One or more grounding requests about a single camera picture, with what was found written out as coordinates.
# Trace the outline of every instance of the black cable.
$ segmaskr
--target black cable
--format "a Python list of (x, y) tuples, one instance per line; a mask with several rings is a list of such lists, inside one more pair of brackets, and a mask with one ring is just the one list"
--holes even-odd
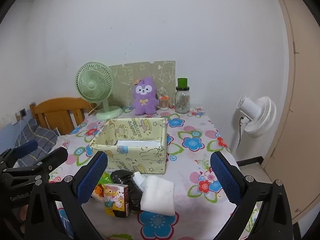
[(239, 143), (238, 143), (238, 146), (237, 148), (239, 147), (239, 144), (240, 144), (240, 140), (241, 140), (241, 120), (244, 119), (243, 117), (240, 117), (240, 120), (239, 120)]

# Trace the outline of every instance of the door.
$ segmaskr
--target door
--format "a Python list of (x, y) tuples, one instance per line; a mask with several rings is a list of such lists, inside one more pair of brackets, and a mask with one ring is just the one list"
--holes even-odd
[(295, 78), (283, 133), (265, 171), (284, 183), (295, 222), (320, 195), (320, 27), (302, 0), (283, 0), (291, 22)]

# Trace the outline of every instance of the wooden chair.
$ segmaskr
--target wooden chair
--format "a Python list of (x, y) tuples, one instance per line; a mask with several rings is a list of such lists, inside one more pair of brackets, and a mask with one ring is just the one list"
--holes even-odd
[(84, 110), (89, 113), (92, 107), (82, 98), (53, 98), (37, 106), (31, 104), (30, 109), (33, 118), (41, 127), (52, 130), (58, 128), (61, 135), (66, 135), (75, 129), (70, 112), (73, 113), (77, 125), (80, 125), (84, 121)]

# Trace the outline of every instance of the green desk fan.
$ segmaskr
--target green desk fan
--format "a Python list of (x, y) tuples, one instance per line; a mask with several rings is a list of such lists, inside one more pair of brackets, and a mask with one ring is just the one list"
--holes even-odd
[(113, 89), (111, 69), (98, 62), (82, 66), (76, 75), (76, 88), (80, 96), (90, 103), (103, 104), (97, 112), (97, 119), (108, 120), (122, 114), (119, 106), (109, 106), (108, 97)]

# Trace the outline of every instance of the tile floor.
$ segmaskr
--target tile floor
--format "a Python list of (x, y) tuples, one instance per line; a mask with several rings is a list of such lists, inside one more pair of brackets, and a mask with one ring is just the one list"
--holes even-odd
[[(272, 183), (266, 172), (261, 168), (259, 163), (252, 163), (241, 166), (240, 171), (244, 176), (251, 175), (256, 181)], [(257, 202), (257, 207), (260, 209), (262, 202)]]

